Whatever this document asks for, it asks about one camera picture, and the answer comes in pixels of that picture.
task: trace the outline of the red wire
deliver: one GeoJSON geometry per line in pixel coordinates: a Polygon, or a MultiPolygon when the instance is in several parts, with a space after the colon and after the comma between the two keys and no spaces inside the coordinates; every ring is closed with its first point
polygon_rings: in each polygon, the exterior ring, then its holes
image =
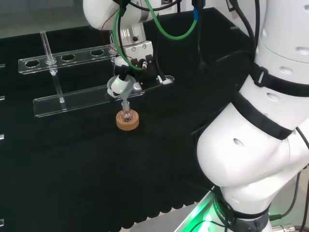
{"type": "Polygon", "coordinates": [[[115,52],[118,52],[116,49],[114,49],[109,43],[106,42],[105,38],[104,38],[104,35],[103,35],[103,28],[105,26],[105,24],[117,13],[119,9],[117,9],[103,24],[102,28],[101,28],[101,38],[103,40],[103,43],[104,44],[107,44],[109,48],[111,48],[112,50],[114,50],[115,52]]]}

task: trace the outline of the small glass bottle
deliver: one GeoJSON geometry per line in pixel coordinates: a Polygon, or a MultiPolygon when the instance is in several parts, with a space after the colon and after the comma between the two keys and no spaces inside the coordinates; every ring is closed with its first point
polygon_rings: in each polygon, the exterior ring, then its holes
{"type": "Polygon", "coordinates": [[[120,117],[121,117],[122,121],[123,122],[130,122],[130,121],[132,121],[133,118],[134,118],[134,113],[130,109],[129,101],[123,101],[121,103],[121,105],[122,105],[122,111],[120,113],[120,117]]]}

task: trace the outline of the black cable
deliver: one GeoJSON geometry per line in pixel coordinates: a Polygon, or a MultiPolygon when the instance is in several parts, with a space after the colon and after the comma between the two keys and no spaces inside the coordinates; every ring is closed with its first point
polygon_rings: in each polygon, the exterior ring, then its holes
{"type": "Polygon", "coordinates": [[[299,127],[296,127],[296,130],[299,133],[300,137],[304,140],[307,148],[309,149],[309,142],[308,142],[307,138],[304,136],[303,132],[300,130],[299,127]]]}
{"type": "Polygon", "coordinates": [[[202,37],[202,21],[203,21],[203,9],[201,6],[198,7],[198,21],[197,21],[197,49],[199,55],[199,69],[201,72],[207,68],[207,64],[203,59],[202,51],[201,51],[201,37],[202,37]]]}
{"type": "Polygon", "coordinates": [[[232,52],[232,53],[230,53],[230,54],[228,54],[228,55],[226,55],[226,56],[224,56],[224,57],[221,57],[221,58],[215,60],[214,62],[212,62],[212,63],[209,65],[209,67],[212,67],[212,66],[214,66],[215,64],[220,63],[221,61],[223,61],[223,60],[225,60],[225,59],[228,59],[228,58],[231,58],[231,57],[233,57],[234,55],[237,55],[237,54],[249,54],[249,55],[250,55],[250,52],[248,52],[248,51],[246,51],[246,50],[238,50],[238,51],[232,52]]]}
{"type": "Polygon", "coordinates": [[[282,214],[282,215],[281,215],[281,214],[270,215],[270,216],[269,216],[269,220],[270,220],[270,221],[275,221],[275,220],[278,220],[278,219],[281,219],[281,218],[287,216],[287,215],[291,212],[291,210],[293,209],[293,207],[294,207],[294,205],[295,205],[295,202],[296,202],[297,193],[298,193],[298,185],[299,185],[300,173],[301,173],[301,172],[299,172],[299,173],[297,174],[294,197],[293,197],[293,201],[292,201],[292,204],[291,204],[290,208],[289,208],[284,214],[282,214]]]}
{"type": "Polygon", "coordinates": [[[177,13],[180,13],[182,11],[181,2],[182,1],[177,2],[177,13]]]}
{"type": "MultiPolygon", "coordinates": [[[[172,6],[176,5],[176,4],[178,4],[178,3],[181,2],[181,1],[182,1],[182,0],[176,0],[176,1],[172,2],[172,3],[169,4],[169,5],[162,6],[162,7],[159,7],[159,8],[154,8],[154,11],[162,11],[162,10],[165,10],[165,9],[167,9],[167,8],[169,8],[169,7],[172,7],[172,6]]],[[[138,8],[138,9],[140,9],[140,10],[143,10],[143,11],[150,11],[148,8],[145,8],[145,7],[136,5],[136,4],[132,3],[132,2],[129,2],[129,4],[132,5],[132,6],[134,6],[134,7],[136,7],[136,8],[138,8]]]]}
{"type": "MultiPolygon", "coordinates": [[[[301,226],[294,226],[296,231],[300,231],[301,226]]],[[[309,227],[305,226],[303,229],[304,232],[309,232],[309,227]]]]}
{"type": "Polygon", "coordinates": [[[252,30],[252,27],[250,26],[249,21],[247,20],[246,16],[244,15],[244,13],[241,11],[239,5],[238,5],[238,0],[230,0],[232,6],[234,7],[235,11],[237,12],[237,14],[240,16],[243,24],[245,25],[248,34],[249,34],[249,38],[250,38],[250,50],[251,50],[251,60],[254,61],[255,60],[255,37],[254,37],[254,33],[252,30]]]}
{"type": "Polygon", "coordinates": [[[124,50],[124,46],[123,46],[122,40],[121,40],[121,28],[120,28],[120,24],[121,24],[121,15],[119,15],[119,17],[118,17],[118,40],[119,40],[119,46],[120,46],[120,49],[121,49],[122,53],[123,53],[124,55],[126,55],[125,50],[124,50]]]}
{"type": "Polygon", "coordinates": [[[260,23],[261,23],[260,0],[255,0],[255,48],[257,47],[257,44],[259,42],[260,23]]]}
{"type": "Polygon", "coordinates": [[[305,231],[304,229],[305,229],[305,225],[307,221],[308,204],[309,204],[309,181],[308,181],[307,194],[306,194],[305,213],[304,213],[303,223],[301,225],[301,228],[299,229],[300,232],[305,231]]]}
{"type": "Polygon", "coordinates": [[[159,56],[158,53],[159,53],[160,34],[161,34],[161,33],[158,31],[158,35],[157,35],[157,38],[156,38],[154,59],[155,59],[155,62],[156,62],[156,67],[157,67],[157,69],[158,69],[159,75],[160,75],[162,81],[165,81],[166,78],[165,78],[165,75],[163,74],[162,70],[160,69],[159,59],[158,59],[158,56],[159,56]]]}
{"type": "Polygon", "coordinates": [[[193,231],[196,229],[196,227],[198,227],[200,224],[202,224],[202,223],[204,223],[204,222],[210,222],[210,223],[215,224],[215,225],[217,225],[217,226],[225,227],[224,225],[220,225],[219,223],[214,222],[214,221],[206,221],[206,220],[203,220],[203,221],[200,221],[198,224],[196,224],[196,225],[192,228],[192,230],[190,230],[190,232],[193,232],[193,231]]]}
{"type": "MultiPolygon", "coordinates": [[[[214,193],[217,197],[219,197],[220,198],[220,200],[224,203],[224,204],[226,204],[232,211],[235,211],[234,209],[233,209],[233,207],[224,199],[224,197],[222,196],[222,194],[218,194],[216,191],[214,191],[214,190],[212,190],[212,189],[210,189],[210,188],[205,188],[205,187],[203,187],[203,186],[199,186],[199,185],[197,185],[197,184],[195,184],[195,183],[192,183],[192,182],[187,182],[188,184],[190,184],[190,185],[192,185],[192,186],[195,186],[195,187],[197,187],[197,188],[201,188],[201,189],[203,189],[203,190],[206,190],[206,191],[210,191],[210,192],[212,192],[212,193],[214,193]]],[[[224,227],[225,228],[225,232],[227,232],[227,229],[228,229],[228,221],[227,221],[227,217],[225,217],[225,225],[224,226],[222,226],[222,227],[224,227]]]]}
{"type": "MultiPolygon", "coordinates": [[[[309,149],[309,142],[307,138],[304,136],[303,132],[300,130],[299,127],[296,127],[297,132],[299,133],[300,137],[304,140],[307,148],[309,149]]],[[[299,229],[300,232],[304,231],[306,221],[307,221],[307,214],[308,214],[308,205],[309,205],[309,181],[308,181],[308,187],[307,187],[307,194],[306,194],[306,204],[305,204],[305,213],[303,218],[303,223],[301,225],[301,228],[299,229]]]]}

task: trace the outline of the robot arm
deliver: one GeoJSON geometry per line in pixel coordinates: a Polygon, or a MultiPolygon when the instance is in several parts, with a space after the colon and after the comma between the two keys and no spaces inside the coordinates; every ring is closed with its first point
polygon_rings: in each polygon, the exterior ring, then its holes
{"type": "MultiPolygon", "coordinates": [[[[247,219],[267,211],[280,189],[309,163],[309,150],[295,130],[300,125],[309,138],[308,3],[267,0],[253,65],[259,75],[251,71],[235,95],[242,101],[234,98],[198,142],[203,172],[247,219]]],[[[271,231],[270,223],[262,230],[271,231]]]]}
{"type": "MultiPolygon", "coordinates": [[[[89,24],[93,28],[101,30],[103,23],[119,8],[119,4],[116,2],[116,0],[84,0],[84,14],[89,24]]],[[[149,0],[149,2],[154,8],[161,6],[161,0],[149,0]]],[[[147,8],[144,0],[136,0],[136,4],[147,8]]],[[[106,23],[104,30],[112,30],[113,20],[114,16],[106,23]]],[[[149,20],[152,20],[149,12],[128,5],[122,18],[122,25],[126,27],[149,20]]]]}

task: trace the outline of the black table surface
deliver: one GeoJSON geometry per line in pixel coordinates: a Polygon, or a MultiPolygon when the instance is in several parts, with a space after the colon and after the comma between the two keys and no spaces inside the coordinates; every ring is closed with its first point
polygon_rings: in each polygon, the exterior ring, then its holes
{"type": "MultiPolygon", "coordinates": [[[[163,28],[181,35],[193,13],[161,17],[163,28]]],[[[208,63],[246,49],[248,38],[215,9],[203,15],[202,53],[208,63]]],[[[145,23],[156,46],[158,31],[145,23]]],[[[102,45],[90,27],[47,33],[53,53],[102,45]]],[[[130,99],[140,126],[120,131],[120,102],[37,118],[33,99],[55,94],[49,72],[22,75],[18,60],[44,54],[39,34],[0,40],[0,219],[6,232],[118,232],[159,212],[199,201],[212,184],[201,172],[190,133],[230,102],[235,84],[248,74],[249,59],[237,55],[201,73],[197,30],[181,42],[160,37],[159,63],[175,83],[130,99]]],[[[63,92],[106,84],[110,61],[59,69],[63,92]]]]}

